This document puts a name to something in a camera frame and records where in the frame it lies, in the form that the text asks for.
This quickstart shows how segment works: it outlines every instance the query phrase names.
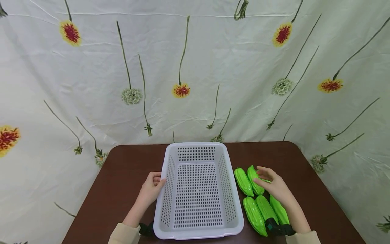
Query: printed flower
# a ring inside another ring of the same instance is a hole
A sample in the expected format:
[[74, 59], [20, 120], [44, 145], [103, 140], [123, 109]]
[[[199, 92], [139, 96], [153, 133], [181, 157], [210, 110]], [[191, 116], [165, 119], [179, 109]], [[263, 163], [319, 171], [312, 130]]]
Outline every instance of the printed flower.
[[273, 94], [276, 94], [276, 95], [279, 95], [279, 96], [283, 96], [284, 94], [286, 94], [287, 92], [291, 91], [291, 89], [293, 88], [293, 82], [286, 78], [286, 79], [280, 79], [276, 82], [276, 84], [273, 86], [272, 88], [272, 93]]
[[175, 84], [172, 89], [172, 94], [177, 98], [184, 98], [190, 94], [190, 88], [186, 83], [182, 85]]
[[142, 93], [138, 89], [124, 89], [122, 92], [122, 101], [126, 103], [127, 105], [129, 104], [137, 104], [141, 101], [142, 98]]
[[342, 84], [342, 80], [341, 79], [337, 79], [337, 76], [338, 74], [340, 73], [340, 71], [344, 68], [344, 66], [356, 55], [358, 54], [360, 51], [363, 50], [363, 48], [365, 48], [373, 39], [376, 35], [378, 35], [378, 33], [383, 29], [383, 27], [385, 27], [385, 25], [389, 22], [390, 20], [390, 17], [387, 18], [387, 20], [384, 22], [384, 24], [382, 25], [381, 28], [379, 28], [379, 30], [377, 32], [375, 32], [375, 34], [368, 40], [368, 42], [366, 42], [366, 44], [364, 44], [359, 50], [357, 50], [349, 59], [347, 59], [347, 61], [345, 61], [345, 63], [341, 66], [340, 69], [338, 69], [338, 71], [335, 73], [335, 75], [333, 76], [333, 79], [331, 80], [330, 78], [328, 79], [325, 79], [324, 81], [322, 81], [320, 84], [318, 84], [318, 90], [319, 91], [322, 91], [324, 93], [332, 93], [332, 92], [335, 92], [335, 91], [338, 91], [340, 88], [342, 88], [343, 86], [341, 85]]
[[129, 68], [127, 67], [126, 55], [124, 53], [122, 35], [121, 35], [121, 30], [119, 28], [119, 22], [118, 21], [117, 21], [117, 27], [118, 27], [118, 33], [119, 33], [119, 40], [121, 42], [121, 47], [122, 47], [122, 54], [123, 54], [124, 64], [126, 66], [127, 78], [129, 79], [129, 88], [124, 89], [122, 91], [122, 101], [124, 101], [124, 103], [126, 103], [127, 105], [129, 105], [129, 104], [137, 104], [137, 103], [139, 103], [141, 101], [142, 93], [138, 89], [132, 89], [131, 88], [130, 73], [129, 73]]
[[284, 23], [279, 26], [275, 31], [272, 39], [272, 43], [275, 47], [283, 46], [290, 38], [292, 31], [292, 23]]
[[330, 78], [325, 79], [317, 86], [318, 90], [323, 93], [332, 93], [340, 90], [342, 87], [341, 79], [331, 80]]
[[324, 158], [322, 154], [313, 156], [311, 162], [315, 172], [322, 173], [325, 171], [324, 164], [327, 164], [327, 162], [326, 162], [326, 158]]
[[351, 141], [350, 143], [348, 143], [347, 145], [345, 145], [344, 147], [342, 147], [341, 149], [329, 154], [328, 156], [323, 156], [322, 154], [321, 155], [314, 155], [310, 161], [312, 162], [312, 165], [313, 165], [313, 169], [315, 172], [317, 173], [322, 173], [325, 171], [325, 168], [324, 168], [324, 164], [328, 164], [328, 158], [336, 153], [338, 153], [339, 151], [343, 150], [344, 148], [348, 147], [349, 145], [351, 145], [352, 143], [354, 143], [355, 141], [357, 141], [357, 139], [359, 139], [363, 134], [361, 134], [360, 136], [356, 137], [355, 140]]
[[7, 12], [3, 9], [3, 7], [1, 6], [1, 3], [0, 3], [0, 18], [6, 17], [7, 15], [8, 15]]
[[237, 13], [238, 6], [240, 6], [240, 3], [241, 3], [241, 0], [238, 1], [236, 11], [234, 12], [234, 20], [239, 20], [239, 19], [245, 18], [245, 11], [246, 11], [246, 8], [248, 7], [249, 2], [248, 2], [248, 0], [244, 0], [243, 4], [241, 6], [241, 9]]
[[218, 136], [214, 136], [214, 138], [211, 139], [211, 142], [220, 142], [220, 143], [223, 142], [222, 131], [223, 131], [223, 129], [224, 129], [225, 126], [226, 126], [226, 123], [227, 123], [227, 121], [228, 121], [228, 119], [229, 119], [230, 111], [231, 111], [231, 110], [232, 110], [232, 109], [230, 108], [230, 109], [229, 109], [229, 113], [227, 114], [227, 118], [226, 118], [225, 124], [223, 125], [221, 132], [219, 133]]
[[108, 156], [108, 153], [102, 153], [102, 152], [100, 154], [95, 155], [96, 164], [99, 166], [99, 168], [101, 168], [103, 166], [104, 162], [107, 159], [107, 156]]
[[184, 41], [184, 50], [183, 55], [181, 56], [180, 66], [179, 66], [179, 85], [175, 84], [172, 89], [172, 94], [177, 98], [185, 98], [190, 94], [190, 88], [187, 84], [181, 83], [181, 65], [184, 59], [184, 53], [186, 52], [187, 47], [187, 37], [188, 37], [188, 22], [190, 21], [190, 16], [187, 16], [187, 26], [186, 26], [186, 40]]
[[317, 49], [316, 49], [316, 51], [314, 52], [312, 58], [310, 59], [309, 63], [307, 64], [306, 69], [305, 69], [305, 71], [303, 72], [301, 78], [300, 78], [299, 81], [295, 84], [295, 86], [294, 86], [294, 88], [292, 89], [291, 93], [286, 97], [286, 99], [284, 100], [284, 102], [282, 103], [282, 105], [280, 106], [280, 108], [278, 109], [278, 112], [276, 112], [276, 115], [275, 115], [275, 117], [272, 119], [272, 122], [269, 123], [269, 124], [267, 125], [267, 130], [271, 129], [271, 126], [272, 126], [273, 124], [275, 124], [276, 116], [278, 116], [280, 110], [282, 109], [283, 105], [286, 103], [287, 99], [289, 99], [290, 95], [294, 92], [294, 90], [295, 90], [295, 88], [298, 86], [299, 82], [301, 82], [301, 80], [302, 80], [303, 76], [305, 75], [307, 69], [309, 68], [310, 64], [312, 63], [314, 56], [316, 55], [316, 52], [317, 52], [318, 48], [319, 48], [319, 47], [317, 47]]
[[336, 136], [338, 135], [341, 135], [342, 133], [344, 133], [344, 131], [346, 131], [372, 104], [374, 104], [376, 101], [378, 101], [380, 98], [377, 98], [375, 99], [375, 101], [373, 101], [372, 103], [370, 103], [370, 105], [368, 105], [353, 121], [352, 123], [350, 123], [347, 128], [345, 128], [342, 132], [340, 133], [337, 133], [336, 135], [332, 135], [331, 133], [329, 133], [328, 135], [326, 135], [326, 139], [328, 141], [333, 141], [334, 139], [336, 139]]
[[376, 227], [378, 227], [382, 232], [388, 233], [390, 231], [390, 216], [387, 218], [383, 216], [386, 220], [385, 223], [378, 223]]
[[211, 142], [223, 142], [223, 137], [222, 135], [214, 136], [214, 138], [211, 139]]
[[215, 117], [217, 116], [218, 92], [219, 92], [219, 85], [218, 85], [218, 89], [217, 89], [217, 96], [216, 96], [216, 98], [215, 98], [215, 113], [214, 113], [214, 119], [213, 119], [213, 122], [211, 123], [211, 125], [207, 125], [207, 129], [208, 129], [208, 130], [211, 130], [211, 129], [213, 128], [214, 121], [215, 121]]
[[147, 136], [152, 136], [152, 127], [150, 124], [147, 122], [146, 118], [146, 111], [145, 111], [145, 103], [146, 103], [146, 87], [145, 87], [145, 76], [144, 76], [144, 68], [142, 67], [142, 62], [141, 62], [141, 56], [138, 54], [138, 58], [140, 59], [140, 66], [141, 66], [141, 73], [142, 73], [142, 81], [144, 82], [144, 116], [145, 116], [145, 121], [146, 121], [146, 127], [145, 130], [147, 130]]
[[96, 159], [96, 164], [99, 166], [99, 167], [102, 167], [103, 166], [103, 163], [106, 161], [106, 158], [108, 156], [108, 153], [103, 153], [103, 150], [102, 149], [98, 149], [98, 143], [96, 142], [96, 139], [95, 137], [84, 127], [84, 125], [81, 123], [81, 121], [78, 119], [78, 117], [76, 116], [76, 119], [77, 121], [80, 123], [80, 125], [83, 127], [83, 129], [90, 135], [92, 136], [92, 138], [94, 139], [95, 141], [95, 151], [96, 151], [96, 155], [95, 155], [95, 159]]
[[12, 128], [9, 125], [0, 127], [0, 158], [4, 157], [18, 143], [19, 139], [19, 128]]
[[76, 155], [77, 154], [81, 154], [82, 152], [83, 152], [83, 148], [81, 147], [81, 146], [78, 146], [75, 150], [73, 150], [75, 153], [76, 153]]
[[80, 144], [80, 139], [78, 138], [78, 136], [76, 135], [76, 133], [72, 130], [72, 129], [70, 129], [69, 128], [69, 126], [67, 126], [56, 114], [55, 114], [55, 112], [52, 110], [52, 108], [48, 105], [48, 103], [45, 101], [45, 100], [43, 100], [44, 101], [44, 103], [46, 104], [46, 106], [48, 107], [48, 109], [50, 110], [50, 112], [63, 124], [63, 125], [65, 125], [66, 126], [66, 128], [68, 128], [68, 130], [70, 130], [72, 133], [73, 133], [73, 135], [77, 138], [77, 141], [78, 141], [78, 147], [76, 148], [76, 149], [74, 149], [73, 151], [76, 153], [76, 155], [78, 155], [78, 154], [81, 154], [82, 152], [83, 152], [83, 148], [81, 147], [81, 144]]
[[77, 27], [72, 21], [65, 20], [60, 22], [60, 33], [64, 41], [72, 46], [79, 46], [81, 44], [81, 37]]

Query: plastic vegetable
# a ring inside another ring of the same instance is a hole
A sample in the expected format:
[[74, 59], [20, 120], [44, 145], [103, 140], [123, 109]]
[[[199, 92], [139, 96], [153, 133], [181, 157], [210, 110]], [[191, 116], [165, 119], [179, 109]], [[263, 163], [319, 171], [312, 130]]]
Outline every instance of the plastic vegetable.
[[279, 224], [290, 224], [289, 217], [287, 216], [286, 210], [278, 200], [276, 200], [272, 195], [269, 197], [269, 203], [271, 203], [271, 207], [275, 212], [276, 216], [279, 219]]
[[253, 200], [251, 197], [246, 197], [243, 200], [243, 205], [249, 223], [252, 225], [253, 229], [260, 235], [268, 236], [265, 221], [255, 203], [255, 200]]
[[250, 183], [252, 184], [252, 190], [256, 195], [262, 195], [264, 193], [264, 188], [257, 185], [255, 182], [253, 182], [253, 179], [258, 178], [257, 172], [255, 168], [253, 168], [253, 165], [248, 168], [248, 178]]
[[241, 191], [247, 196], [255, 196], [252, 191], [252, 184], [250, 183], [245, 171], [242, 168], [237, 168], [234, 171], [234, 177]]
[[264, 220], [267, 220], [269, 218], [273, 218], [275, 220], [275, 222], [277, 224], [279, 224], [278, 217], [276, 216], [271, 205], [269, 204], [268, 200], [264, 196], [256, 197], [256, 204], [257, 204], [257, 206], [260, 210], [260, 213], [263, 216]]

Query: perforated basket side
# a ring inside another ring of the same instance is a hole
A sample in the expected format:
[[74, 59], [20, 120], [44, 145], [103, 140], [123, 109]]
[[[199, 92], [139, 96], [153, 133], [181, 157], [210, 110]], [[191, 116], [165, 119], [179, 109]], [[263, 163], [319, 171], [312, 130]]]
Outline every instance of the perforated basket side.
[[221, 178], [223, 204], [225, 207], [226, 223], [229, 224], [237, 216], [236, 207], [233, 201], [232, 188], [230, 185], [229, 174], [227, 172], [225, 155], [222, 153], [218, 160], [219, 174]]
[[175, 162], [172, 155], [169, 155], [168, 160], [168, 171], [167, 171], [167, 182], [165, 183], [165, 192], [163, 197], [163, 207], [161, 210], [161, 221], [169, 228], [170, 227], [170, 209], [172, 205], [172, 193], [174, 184], [174, 171]]
[[179, 161], [213, 161], [215, 146], [181, 146], [177, 149]]

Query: table surface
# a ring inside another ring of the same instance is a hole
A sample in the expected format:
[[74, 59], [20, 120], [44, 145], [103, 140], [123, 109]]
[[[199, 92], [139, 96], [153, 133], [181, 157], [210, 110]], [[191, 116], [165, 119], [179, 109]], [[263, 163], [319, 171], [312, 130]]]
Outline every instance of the table surface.
[[[298, 147], [291, 142], [226, 143], [232, 168], [264, 166], [277, 172], [301, 205], [310, 227], [322, 244], [364, 243]], [[150, 171], [161, 171], [167, 145], [117, 146], [109, 154], [62, 244], [107, 244], [116, 227], [134, 204]], [[245, 195], [239, 190], [242, 202]], [[154, 219], [156, 204], [142, 218]], [[285, 243], [285, 237], [262, 237], [245, 225], [235, 236], [186, 240], [180, 243]], [[142, 236], [139, 243], [174, 243]]]

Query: flower stem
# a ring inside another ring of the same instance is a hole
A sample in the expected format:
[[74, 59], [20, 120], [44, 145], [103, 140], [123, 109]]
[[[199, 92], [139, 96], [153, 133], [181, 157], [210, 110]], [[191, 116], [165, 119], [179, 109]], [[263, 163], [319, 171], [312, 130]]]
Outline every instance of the flower stem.
[[214, 119], [213, 119], [213, 122], [211, 123], [210, 127], [213, 127], [215, 118], [216, 118], [216, 116], [217, 116], [218, 91], [219, 91], [219, 85], [218, 85], [218, 89], [217, 89], [217, 96], [216, 96], [216, 98], [215, 98], [215, 113], [214, 113]]
[[78, 138], [78, 136], [76, 135], [76, 133], [73, 131], [73, 130], [71, 130], [70, 128], [69, 128], [69, 126], [67, 126], [54, 112], [53, 112], [53, 110], [50, 108], [50, 106], [48, 105], [48, 103], [45, 101], [45, 100], [43, 100], [44, 102], [45, 102], [45, 104], [46, 104], [46, 106], [50, 109], [50, 111], [51, 111], [51, 113], [52, 114], [54, 114], [54, 116], [61, 122], [61, 123], [63, 123], [65, 126], [66, 126], [66, 128], [68, 128], [73, 134], [74, 134], [74, 136], [77, 138], [77, 140], [78, 140], [78, 146], [80, 146], [80, 139]]
[[120, 41], [121, 41], [121, 47], [122, 47], [122, 53], [123, 53], [124, 64], [126, 65], [127, 77], [129, 78], [129, 86], [130, 86], [130, 89], [131, 89], [129, 68], [127, 67], [126, 55], [124, 54], [122, 35], [121, 35], [121, 30], [119, 29], [119, 22], [118, 22], [118, 21], [117, 21], [117, 26], [118, 26], [119, 39], [120, 39]]
[[66, 0], [65, 0], [65, 5], [66, 5], [66, 9], [68, 10], [69, 20], [72, 21], [71, 12], [70, 12], [70, 10], [69, 10], [68, 2], [67, 2]]
[[329, 154], [329, 155], [328, 155], [328, 156], [326, 156], [325, 158], [328, 158], [328, 157], [332, 156], [333, 154], [336, 154], [336, 153], [338, 153], [339, 151], [343, 150], [343, 149], [344, 149], [344, 148], [346, 148], [347, 146], [349, 146], [349, 145], [351, 145], [352, 143], [354, 143], [354, 142], [355, 142], [357, 139], [359, 139], [359, 137], [361, 137], [362, 135], [364, 135], [364, 133], [363, 133], [363, 134], [361, 134], [360, 136], [356, 137], [356, 139], [355, 139], [355, 140], [351, 141], [350, 143], [348, 143], [347, 145], [345, 145], [345, 146], [344, 146], [344, 147], [342, 147], [341, 149], [339, 149], [339, 150], [335, 151], [334, 153], [331, 153], [331, 154]]
[[188, 22], [190, 20], [190, 16], [187, 16], [187, 26], [186, 26], [186, 40], [184, 42], [184, 50], [183, 50], [183, 56], [181, 57], [180, 61], [180, 68], [179, 68], [179, 85], [181, 85], [181, 79], [180, 79], [180, 74], [181, 74], [181, 65], [183, 63], [183, 58], [184, 58], [184, 53], [186, 52], [186, 47], [187, 47], [187, 36], [188, 36]]
[[240, 3], [241, 3], [241, 0], [238, 1], [236, 11], [234, 12], [234, 20], [239, 20], [239, 19], [245, 18], [245, 11], [246, 11], [246, 8], [248, 7], [249, 2], [248, 2], [248, 0], [244, 0], [243, 4], [241, 6], [241, 9], [240, 9], [240, 11], [238, 11], [238, 14], [237, 14], [238, 6], [240, 6]]
[[390, 20], [390, 17], [387, 18], [387, 20], [385, 21], [385, 23], [382, 25], [382, 27], [369, 39], [369, 41], [364, 44], [364, 46], [362, 46], [356, 53], [354, 53], [342, 66], [341, 68], [336, 72], [335, 76], [333, 76], [333, 80], [335, 80], [337, 78], [337, 75], [339, 74], [339, 72], [341, 71], [342, 68], [344, 68], [344, 66], [356, 55], [358, 54], [358, 52], [360, 52], [363, 48], [365, 48], [371, 41], [372, 39], [378, 35], [378, 33], [383, 29], [383, 27], [385, 27], [385, 25], [387, 24], [387, 22], [389, 22]]
[[65, 213], [69, 214], [70, 216], [76, 217], [74, 214], [71, 214], [71, 213], [69, 213], [68, 211], [66, 211], [65, 209], [61, 208], [60, 205], [58, 205], [56, 202], [54, 202], [54, 204], [57, 206], [57, 208], [61, 209], [61, 210], [64, 211]]
[[375, 101], [373, 101], [372, 103], [370, 103], [370, 105], [368, 105], [357, 117], [356, 117], [356, 119], [354, 119], [353, 121], [352, 121], [352, 123], [351, 124], [349, 124], [348, 126], [347, 126], [347, 128], [345, 128], [342, 132], [340, 132], [340, 133], [338, 133], [338, 134], [336, 134], [335, 136], [333, 136], [333, 137], [336, 137], [336, 136], [338, 136], [338, 135], [340, 135], [340, 134], [342, 134], [344, 131], [346, 131], [372, 104], [374, 104], [376, 101], [378, 101], [378, 99], [380, 99], [380, 98], [377, 98], [377, 99], [375, 99]]
[[314, 52], [314, 54], [313, 54], [312, 58], [310, 59], [309, 63], [307, 64], [306, 69], [305, 69], [305, 71], [303, 72], [301, 78], [300, 78], [299, 81], [295, 84], [295, 86], [294, 86], [294, 88], [292, 89], [292, 91], [290, 92], [290, 94], [286, 97], [286, 100], [284, 100], [284, 102], [283, 102], [282, 105], [280, 106], [278, 112], [276, 113], [275, 117], [273, 118], [273, 122], [275, 121], [276, 116], [278, 115], [279, 111], [280, 111], [281, 108], [283, 107], [284, 103], [287, 101], [287, 99], [289, 99], [289, 97], [291, 96], [291, 94], [293, 93], [293, 91], [295, 90], [295, 88], [298, 86], [299, 82], [301, 82], [301, 80], [302, 80], [303, 76], [305, 75], [307, 69], [309, 68], [309, 66], [310, 66], [310, 64], [311, 64], [311, 62], [312, 62], [314, 56], [316, 55], [316, 52], [317, 52], [318, 48], [319, 48], [319, 46], [317, 46], [317, 49], [316, 49], [316, 51]]
[[307, 38], [306, 38], [306, 40], [305, 40], [305, 43], [302, 45], [302, 47], [301, 47], [301, 50], [299, 50], [299, 53], [298, 53], [298, 55], [296, 56], [296, 59], [295, 59], [295, 61], [294, 61], [293, 65], [291, 66], [291, 69], [290, 69], [290, 71], [287, 73], [287, 75], [286, 75], [286, 78], [285, 78], [285, 79], [287, 79], [288, 75], [289, 75], [289, 74], [290, 74], [290, 72], [292, 71], [292, 69], [293, 69], [293, 67], [294, 67], [294, 65], [295, 65], [295, 63], [296, 63], [296, 61], [298, 60], [298, 57], [299, 57], [299, 55], [300, 55], [300, 54], [301, 54], [301, 52], [302, 52], [302, 49], [303, 49], [303, 47], [305, 46], [305, 44], [306, 44], [307, 40], [309, 39], [310, 35], [312, 34], [312, 32], [313, 32], [313, 30], [314, 30], [314, 27], [317, 25], [317, 23], [318, 23], [318, 21], [319, 21], [319, 19], [320, 19], [321, 15], [322, 15], [322, 14], [320, 14], [320, 15], [319, 15], [319, 17], [318, 17], [318, 19], [317, 19], [316, 23], [314, 24], [314, 26], [313, 26], [312, 30], [310, 31], [309, 35], [307, 36]]
[[229, 109], [229, 113], [227, 114], [227, 118], [226, 118], [225, 124], [224, 124], [223, 127], [222, 127], [222, 130], [221, 130], [221, 132], [220, 132], [220, 135], [222, 135], [222, 131], [223, 131], [223, 129], [224, 129], [225, 126], [226, 126], [226, 123], [227, 123], [227, 120], [229, 119], [229, 115], [230, 115], [230, 111], [231, 111], [231, 110], [232, 110], [232, 108]]
[[283, 141], [284, 141], [284, 139], [286, 139], [287, 133], [289, 132], [289, 130], [291, 129], [292, 126], [293, 126], [293, 124], [290, 125], [290, 127], [289, 127], [289, 129], [287, 130], [286, 134], [284, 134]]
[[146, 125], [148, 125], [147, 118], [146, 118], [146, 112], [145, 112], [145, 100], [146, 100], [145, 76], [144, 76], [144, 69], [143, 69], [143, 67], [142, 67], [142, 62], [141, 62], [141, 56], [140, 56], [140, 54], [138, 54], [138, 58], [140, 59], [141, 72], [142, 72], [142, 80], [143, 80], [143, 82], [144, 82], [144, 116], [145, 116]]
[[294, 23], [294, 20], [295, 20], [296, 16], [298, 15], [299, 9], [300, 9], [301, 6], [302, 6], [302, 2], [303, 2], [303, 0], [301, 0], [301, 3], [299, 4], [298, 10], [296, 11], [295, 16], [294, 16], [294, 18], [292, 19], [291, 23]]
[[95, 150], [96, 150], [96, 152], [99, 152], [99, 150], [98, 150], [98, 143], [96, 142], [96, 139], [95, 139], [95, 137], [83, 126], [83, 124], [81, 123], [81, 121], [78, 119], [78, 117], [76, 116], [76, 119], [77, 119], [77, 121], [80, 123], [80, 125], [84, 128], [84, 130], [86, 131], [86, 132], [88, 132], [88, 134], [90, 134], [91, 136], [92, 136], [92, 138], [94, 139], [94, 141], [95, 141]]

